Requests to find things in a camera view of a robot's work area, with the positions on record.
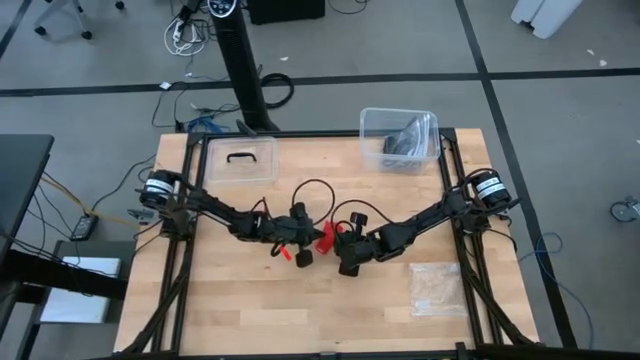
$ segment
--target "chair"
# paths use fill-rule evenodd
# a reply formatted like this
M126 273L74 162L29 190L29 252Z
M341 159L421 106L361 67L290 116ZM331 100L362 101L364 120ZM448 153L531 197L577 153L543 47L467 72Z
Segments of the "chair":
M40 17L36 20L36 22L33 24L34 26L34 31L36 32L36 34L38 35L46 35L47 34L47 30L42 27L42 22L45 21L46 19L48 19L49 17L51 17L51 15L53 15L54 13L62 10L62 8L71 3L74 7L74 13L76 14L76 19L78 20L78 23L80 24L80 28L82 29L82 37L90 40L93 37L93 34L91 33L91 31L89 31L87 29L87 24L84 20L84 10L82 9L82 6L80 6L80 2L78 0L45 0L48 3L51 3L51 5L49 5L49 8L47 8L47 10L45 10L45 12L42 13L42 15L40 15ZM118 0L116 1L116 8L118 10L124 10L124 2Z

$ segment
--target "container lid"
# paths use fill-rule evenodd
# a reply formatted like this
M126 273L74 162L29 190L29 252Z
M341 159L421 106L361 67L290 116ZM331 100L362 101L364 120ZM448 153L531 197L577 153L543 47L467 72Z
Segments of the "container lid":
M278 142L273 137L218 139L207 149L211 184L270 184L278 178Z

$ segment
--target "plastic container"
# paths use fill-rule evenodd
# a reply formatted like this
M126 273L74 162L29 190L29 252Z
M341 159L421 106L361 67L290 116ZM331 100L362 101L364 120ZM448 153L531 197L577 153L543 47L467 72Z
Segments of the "plastic container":
M207 151L205 179L209 184L271 184L278 178L275 138L212 140Z
M429 111L366 108L360 151L368 170L421 174L440 156L438 118Z

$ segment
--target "clear plastic bag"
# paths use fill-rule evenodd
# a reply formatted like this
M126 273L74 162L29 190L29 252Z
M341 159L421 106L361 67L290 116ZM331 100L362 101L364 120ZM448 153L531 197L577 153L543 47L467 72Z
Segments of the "clear plastic bag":
M412 316L466 316L457 263L410 264Z

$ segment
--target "wooden table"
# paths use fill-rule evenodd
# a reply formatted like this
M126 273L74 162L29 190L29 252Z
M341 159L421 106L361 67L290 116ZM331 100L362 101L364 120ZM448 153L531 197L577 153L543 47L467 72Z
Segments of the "wooden table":
M465 171L490 167L482 132L456 131ZM181 171L185 142L186 135L162 136L156 168ZM279 177L273 186L213 188L205 183L205 188L238 209L249 209L265 196L271 213L286 214L296 186L321 178L334 187L337 203L363 199L396 221L441 199L437 162L422 176L370 173L363 169L357 138L278 142ZM297 201L303 201L310 216L318 218L327 211L330 195L321 185L310 184L298 193ZM345 205L336 219L348 220L352 211L369 215L369 229L384 223L359 204ZM495 229L508 232L504 222L491 222ZM141 236L139 245L156 234L154 229ZM136 256L116 350L133 340L158 304L167 244L165 239L156 240ZM484 245L496 300L526 336L537 340L511 242L487 232ZM457 263L449 222L421 235L404 255L363 265L357 278L339 275L339 258L332 253L323 256L314 250L314 264L298 269L283 257L269 256L270 247L240 242L216 222L198 220L181 355L444 350L459 341L473 348L467 316L411 315L409 264ZM486 311L479 298L478 303L485 338L489 338ZM172 312L167 319L171 329ZM165 344L170 333L165 332Z

